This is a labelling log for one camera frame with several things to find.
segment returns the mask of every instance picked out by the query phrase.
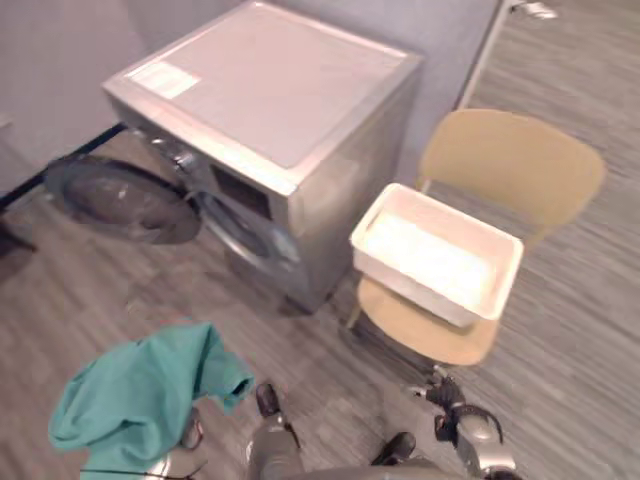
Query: label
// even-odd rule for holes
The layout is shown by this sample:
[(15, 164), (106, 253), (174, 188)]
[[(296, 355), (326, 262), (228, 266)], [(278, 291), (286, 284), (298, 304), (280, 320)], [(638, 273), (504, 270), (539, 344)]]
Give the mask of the label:
[(129, 78), (153, 93), (172, 99), (186, 92), (201, 79), (167, 62), (154, 62), (129, 74)]

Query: baseboard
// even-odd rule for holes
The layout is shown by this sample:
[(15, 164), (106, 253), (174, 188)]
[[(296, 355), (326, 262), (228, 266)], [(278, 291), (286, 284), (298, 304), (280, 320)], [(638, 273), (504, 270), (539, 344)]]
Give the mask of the baseboard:
[[(105, 130), (94, 139), (89, 140), (84, 145), (76, 148), (73, 152), (70, 153), (70, 155), (90, 153), (96, 148), (98, 148), (100, 145), (102, 145), (103, 143), (106, 143), (109, 140), (111, 140), (113, 137), (115, 137), (117, 134), (119, 134), (123, 130), (126, 130), (126, 128), (127, 127), (124, 125), (124, 123), (118, 123), (113, 127), (109, 128), (108, 130)], [(22, 182), (16, 188), (11, 190), (9, 193), (3, 195), (2, 198), (0, 198), (0, 213), (6, 210), (9, 207), (9, 205), (11, 205), (13, 202), (19, 200), (21, 197), (23, 197), (24, 195), (29, 193), (31, 190), (36, 188), (38, 185), (40, 185), (44, 180), (44, 172), (46, 171), (46, 169), (47, 167), (43, 168), (34, 176)]]

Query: white basket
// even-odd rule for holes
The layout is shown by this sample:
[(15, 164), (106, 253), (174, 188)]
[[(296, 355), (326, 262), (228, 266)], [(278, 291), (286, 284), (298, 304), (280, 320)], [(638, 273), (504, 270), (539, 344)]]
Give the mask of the white basket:
[(356, 269), (458, 327), (500, 318), (523, 253), (512, 235), (400, 184), (351, 244)]

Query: washing machine top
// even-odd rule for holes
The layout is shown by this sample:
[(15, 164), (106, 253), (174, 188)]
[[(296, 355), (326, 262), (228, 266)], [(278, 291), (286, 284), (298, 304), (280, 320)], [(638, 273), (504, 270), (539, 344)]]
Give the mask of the washing machine top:
[(287, 190), (418, 62), (255, 2), (120, 73), (105, 88), (184, 142), (250, 177), (272, 183), (268, 177), (279, 177)]

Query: green cloth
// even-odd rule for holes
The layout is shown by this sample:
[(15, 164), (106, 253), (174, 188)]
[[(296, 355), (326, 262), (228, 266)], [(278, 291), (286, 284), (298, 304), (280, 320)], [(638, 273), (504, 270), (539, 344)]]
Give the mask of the green cloth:
[(228, 412), (252, 384), (211, 324), (168, 327), (116, 347), (78, 373), (51, 417), (49, 439), (62, 450), (89, 447), (86, 469), (144, 472), (180, 441), (195, 399), (211, 395)]

